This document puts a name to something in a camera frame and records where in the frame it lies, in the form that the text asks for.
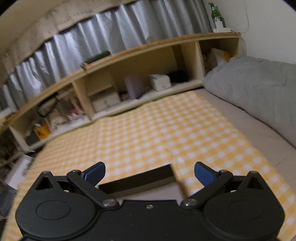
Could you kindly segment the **large black tray box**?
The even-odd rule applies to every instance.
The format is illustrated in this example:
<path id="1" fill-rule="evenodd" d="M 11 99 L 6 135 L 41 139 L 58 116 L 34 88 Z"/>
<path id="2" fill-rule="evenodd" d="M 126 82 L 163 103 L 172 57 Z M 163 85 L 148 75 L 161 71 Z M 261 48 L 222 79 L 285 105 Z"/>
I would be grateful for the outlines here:
<path id="1" fill-rule="evenodd" d="M 171 165 L 100 184 L 98 189 L 113 198 L 135 195 L 176 182 Z"/>

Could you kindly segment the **yellow checkered mat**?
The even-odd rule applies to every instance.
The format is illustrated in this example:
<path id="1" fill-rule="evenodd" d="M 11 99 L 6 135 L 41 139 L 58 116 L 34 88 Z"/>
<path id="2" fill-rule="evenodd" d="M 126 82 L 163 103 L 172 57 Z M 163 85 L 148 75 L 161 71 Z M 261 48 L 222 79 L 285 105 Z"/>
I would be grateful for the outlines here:
<path id="1" fill-rule="evenodd" d="M 41 172 L 63 176 L 100 161 L 106 166 L 105 183 L 171 164 L 189 195 L 202 188 L 194 176 L 194 164 L 198 161 L 237 176 L 257 171 L 285 211 L 280 240 L 295 237 L 293 190 L 217 108 L 201 95 L 188 91 L 101 118 L 48 142 L 19 185 L 2 240 L 22 237 L 15 212 Z"/>

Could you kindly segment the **yellow black package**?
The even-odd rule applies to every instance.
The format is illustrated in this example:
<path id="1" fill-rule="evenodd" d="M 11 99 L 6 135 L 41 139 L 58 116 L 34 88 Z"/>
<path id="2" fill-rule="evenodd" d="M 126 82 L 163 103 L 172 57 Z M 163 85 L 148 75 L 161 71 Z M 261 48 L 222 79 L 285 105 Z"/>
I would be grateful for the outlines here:
<path id="1" fill-rule="evenodd" d="M 43 140 L 51 134 L 50 128 L 47 123 L 36 124 L 34 127 L 34 132 L 39 140 Z"/>

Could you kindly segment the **white drawer box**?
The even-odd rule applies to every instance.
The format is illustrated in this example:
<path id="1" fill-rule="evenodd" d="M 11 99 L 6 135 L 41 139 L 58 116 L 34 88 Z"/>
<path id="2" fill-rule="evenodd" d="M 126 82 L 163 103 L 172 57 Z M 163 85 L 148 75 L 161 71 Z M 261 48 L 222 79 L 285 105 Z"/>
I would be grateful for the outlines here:
<path id="1" fill-rule="evenodd" d="M 91 97 L 95 112 L 117 105 L 121 102 L 117 92 L 101 93 Z"/>

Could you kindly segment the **lilac box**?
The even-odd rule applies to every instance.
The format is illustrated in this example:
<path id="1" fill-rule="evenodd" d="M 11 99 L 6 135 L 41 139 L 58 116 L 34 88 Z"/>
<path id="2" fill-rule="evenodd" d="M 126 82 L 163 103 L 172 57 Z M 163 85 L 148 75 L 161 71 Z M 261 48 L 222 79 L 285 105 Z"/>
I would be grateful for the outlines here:
<path id="1" fill-rule="evenodd" d="M 144 94 L 144 85 L 139 75 L 128 75 L 124 81 L 130 99 L 139 99 Z"/>

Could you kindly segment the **white tissue box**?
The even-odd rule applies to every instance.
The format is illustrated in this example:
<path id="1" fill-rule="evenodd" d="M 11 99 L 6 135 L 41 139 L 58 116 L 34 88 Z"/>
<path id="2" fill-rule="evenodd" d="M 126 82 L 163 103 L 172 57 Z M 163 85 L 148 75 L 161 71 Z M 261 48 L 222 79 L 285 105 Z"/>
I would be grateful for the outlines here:
<path id="1" fill-rule="evenodd" d="M 155 91 L 171 88 L 171 80 L 168 75 L 153 74 L 149 76 L 151 87 Z"/>

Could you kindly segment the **grey pillow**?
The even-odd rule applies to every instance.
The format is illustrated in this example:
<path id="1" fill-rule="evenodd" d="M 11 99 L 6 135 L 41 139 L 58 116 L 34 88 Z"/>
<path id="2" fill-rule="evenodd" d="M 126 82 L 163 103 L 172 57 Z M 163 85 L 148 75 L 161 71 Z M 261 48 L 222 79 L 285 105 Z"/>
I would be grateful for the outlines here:
<path id="1" fill-rule="evenodd" d="M 212 69 L 203 85 L 295 145 L 294 64 L 235 56 Z"/>

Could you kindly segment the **long wooden shelf unit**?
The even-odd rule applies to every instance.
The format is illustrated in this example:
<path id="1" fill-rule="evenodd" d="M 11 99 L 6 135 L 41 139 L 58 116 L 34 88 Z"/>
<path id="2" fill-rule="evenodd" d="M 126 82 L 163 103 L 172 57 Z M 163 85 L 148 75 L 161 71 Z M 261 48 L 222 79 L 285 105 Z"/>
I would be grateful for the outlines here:
<path id="1" fill-rule="evenodd" d="M 134 109 L 144 103 L 202 86 L 206 74 L 205 59 L 216 50 L 224 59 L 239 52 L 238 33 L 205 33 L 154 41 L 96 61 L 85 62 L 81 68 L 62 78 L 31 99 L 16 113 L 1 118 L 1 151 L 11 159 L 43 146 L 50 139 L 86 126 L 105 116 Z M 144 94 L 130 99 L 124 78 L 139 75 Z M 168 75 L 171 88 L 155 91 L 149 76 Z M 121 102 L 95 112 L 91 97 L 117 92 Z M 47 123 L 51 134 L 39 140 L 36 124 Z"/>

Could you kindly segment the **white power strip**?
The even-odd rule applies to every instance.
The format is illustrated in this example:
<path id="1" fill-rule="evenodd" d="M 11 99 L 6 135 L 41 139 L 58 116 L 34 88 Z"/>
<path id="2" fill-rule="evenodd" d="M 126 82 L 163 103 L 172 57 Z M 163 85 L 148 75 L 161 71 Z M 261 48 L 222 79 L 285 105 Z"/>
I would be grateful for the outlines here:
<path id="1" fill-rule="evenodd" d="M 214 33 L 230 33 L 232 32 L 230 28 L 214 28 Z"/>

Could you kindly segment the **green glass bottle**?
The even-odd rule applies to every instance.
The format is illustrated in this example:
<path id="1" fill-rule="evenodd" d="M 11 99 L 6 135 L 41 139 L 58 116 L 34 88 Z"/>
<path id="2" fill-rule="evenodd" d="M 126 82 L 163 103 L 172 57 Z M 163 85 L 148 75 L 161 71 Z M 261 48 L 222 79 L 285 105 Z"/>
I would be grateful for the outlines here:
<path id="1" fill-rule="evenodd" d="M 212 2 L 209 3 L 209 6 L 211 8 L 211 17 L 214 23 L 214 27 L 216 29 L 225 28 L 226 25 L 225 25 L 224 17 L 221 15 L 218 8 Z"/>

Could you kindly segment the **silver grey curtain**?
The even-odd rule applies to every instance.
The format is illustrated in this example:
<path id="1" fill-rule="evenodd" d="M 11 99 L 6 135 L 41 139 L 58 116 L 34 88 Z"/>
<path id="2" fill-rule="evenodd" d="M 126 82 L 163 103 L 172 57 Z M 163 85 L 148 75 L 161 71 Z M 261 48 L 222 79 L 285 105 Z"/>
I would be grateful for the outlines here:
<path id="1" fill-rule="evenodd" d="M 202 1 L 135 1 L 96 13 L 52 35 L 9 74 L 1 73 L 1 109 L 17 111 L 104 51 L 211 30 Z"/>

